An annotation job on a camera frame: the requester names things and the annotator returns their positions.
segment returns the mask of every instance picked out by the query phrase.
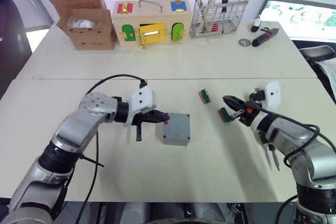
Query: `wooden lock box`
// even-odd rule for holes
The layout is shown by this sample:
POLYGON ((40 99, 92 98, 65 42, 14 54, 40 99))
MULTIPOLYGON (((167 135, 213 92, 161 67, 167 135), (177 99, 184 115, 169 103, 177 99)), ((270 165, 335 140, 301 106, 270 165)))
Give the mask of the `wooden lock box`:
POLYGON ((183 44, 189 40, 188 0, 116 2, 113 25, 122 47, 183 44))

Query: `chair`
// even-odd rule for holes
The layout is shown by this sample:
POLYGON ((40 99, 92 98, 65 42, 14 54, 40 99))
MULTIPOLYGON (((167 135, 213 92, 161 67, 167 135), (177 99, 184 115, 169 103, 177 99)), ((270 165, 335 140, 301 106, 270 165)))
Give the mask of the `chair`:
POLYGON ((336 103, 336 54, 329 46, 299 49, 310 67, 314 70, 324 88, 336 103))
POLYGON ((0 98, 31 53, 20 13, 13 0, 0 0, 0 98))

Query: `wire basket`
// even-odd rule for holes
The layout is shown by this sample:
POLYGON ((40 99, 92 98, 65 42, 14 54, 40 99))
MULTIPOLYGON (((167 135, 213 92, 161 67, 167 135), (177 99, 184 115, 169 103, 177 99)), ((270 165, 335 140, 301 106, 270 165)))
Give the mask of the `wire basket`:
POLYGON ((220 36, 237 30, 248 0, 215 0, 208 5, 209 0, 195 0, 191 32, 194 37, 220 36))

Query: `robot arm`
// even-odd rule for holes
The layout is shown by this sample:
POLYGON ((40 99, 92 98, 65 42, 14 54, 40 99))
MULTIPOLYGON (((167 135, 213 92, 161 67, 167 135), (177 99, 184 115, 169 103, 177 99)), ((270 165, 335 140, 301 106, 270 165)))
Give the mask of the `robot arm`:
POLYGON ((169 119, 166 113, 154 110, 155 107, 155 95, 149 86, 133 93, 129 102, 101 93, 85 95, 79 108, 64 119, 30 167, 10 201, 9 215, 2 224, 51 223, 64 202, 65 183, 98 126, 113 121, 136 125, 139 141, 142 122, 159 123, 169 119))
MULTIPOLYGON (((223 97, 236 111, 232 119, 250 126, 254 135, 285 156, 308 142, 314 135, 293 122, 260 111, 255 102, 266 110, 277 110, 280 87, 277 82, 256 88, 250 101, 233 96, 223 97)), ((328 146, 315 139, 303 151, 288 158, 297 184, 298 207, 295 223, 336 223, 336 155, 328 146)))

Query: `white table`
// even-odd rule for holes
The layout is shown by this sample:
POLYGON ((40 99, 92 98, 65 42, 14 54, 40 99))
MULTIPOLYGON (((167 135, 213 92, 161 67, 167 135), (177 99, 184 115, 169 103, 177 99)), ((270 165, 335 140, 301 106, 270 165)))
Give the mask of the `white table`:
POLYGON ((79 51, 53 25, 17 76, 18 79, 103 79, 116 73, 131 73, 145 79, 239 79, 315 78, 293 42, 277 22, 262 26, 280 28, 259 47, 241 47, 241 38, 255 39, 263 31, 249 31, 242 22, 236 34, 190 40, 176 46, 122 48, 110 51, 79 51))
MULTIPOLYGON (((266 161, 263 148, 240 122, 224 124, 217 109, 222 96, 243 98, 270 80, 151 80, 158 109, 191 115, 187 147, 161 143, 162 124, 143 123, 143 141, 135 127, 100 126, 100 162, 92 201, 284 201, 296 193, 290 169, 281 172, 266 161), (197 94, 206 88, 211 103, 197 94)), ((14 80, 0 102, 3 179, 0 196, 10 197, 61 121, 78 106, 94 80, 14 80)), ((281 79, 280 113, 314 123, 336 143, 336 107, 317 79, 281 79)), ((127 99, 138 88, 133 80, 114 80, 97 91, 127 99)), ((91 143, 85 152, 95 157, 91 143)), ((79 161, 67 200, 84 200, 94 165, 79 161)))

